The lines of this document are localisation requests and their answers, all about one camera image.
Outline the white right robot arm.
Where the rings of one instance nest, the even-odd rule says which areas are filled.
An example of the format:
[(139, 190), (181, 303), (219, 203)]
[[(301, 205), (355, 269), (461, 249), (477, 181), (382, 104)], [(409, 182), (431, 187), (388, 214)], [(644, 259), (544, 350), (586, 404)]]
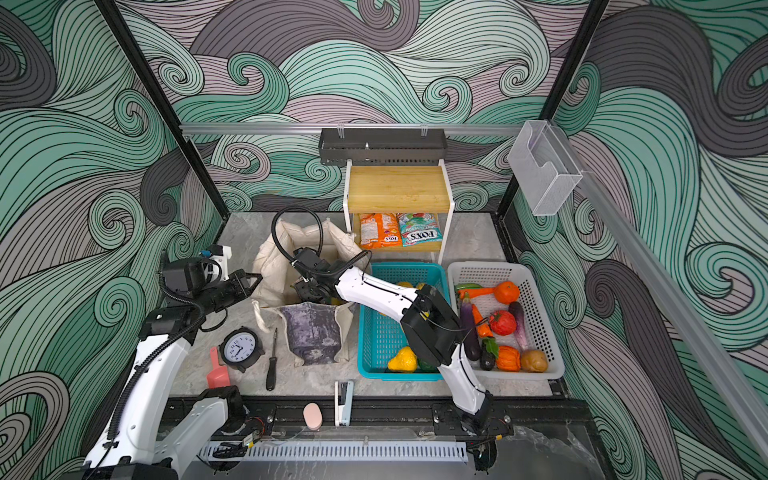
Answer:
[(442, 293), (430, 285), (406, 288), (373, 276), (358, 266), (371, 256), (368, 250), (334, 263), (322, 259), (318, 248), (300, 247), (283, 255), (299, 273), (302, 293), (354, 302), (399, 323), (416, 357), (437, 368), (448, 385), (463, 429), (474, 435), (487, 431), (493, 395), (466, 355), (469, 329), (460, 325)]

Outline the beige canvas grocery bag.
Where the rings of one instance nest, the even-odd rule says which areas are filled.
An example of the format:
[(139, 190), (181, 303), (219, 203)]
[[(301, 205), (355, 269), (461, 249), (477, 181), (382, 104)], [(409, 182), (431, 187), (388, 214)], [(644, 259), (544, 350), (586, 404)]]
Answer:
[[(321, 244), (321, 258), (331, 264), (345, 263), (361, 252), (354, 236), (330, 219), (321, 226), (306, 227), (280, 220), (276, 233), (289, 254), (300, 247)], [(351, 302), (337, 296), (325, 303), (301, 299), (294, 287), (301, 277), (271, 238), (260, 246), (253, 267), (262, 275), (252, 295), (254, 306), (261, 309), (257, 319), (264, 327), (279, 327), (296, 367), (349, 360), (348, 336), (354, 320)]]

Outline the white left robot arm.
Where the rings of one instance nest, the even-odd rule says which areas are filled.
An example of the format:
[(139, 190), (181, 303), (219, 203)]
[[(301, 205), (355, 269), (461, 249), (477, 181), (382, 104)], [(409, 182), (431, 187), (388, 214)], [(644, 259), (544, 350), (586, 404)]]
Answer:
[(108, 423), (75, 479), (179, 479), (219, 431), (236, 434), (247, 411), (235, 386), (208, 388), (163, 439), (157, 437), (173, 380), (211, 313), (248, 299), (262, 278), (231, 271), (232, 250), (213, 244), (197, 256), (162, 252), (159, 285), (168, 303), (139, 331), (131, 374)]

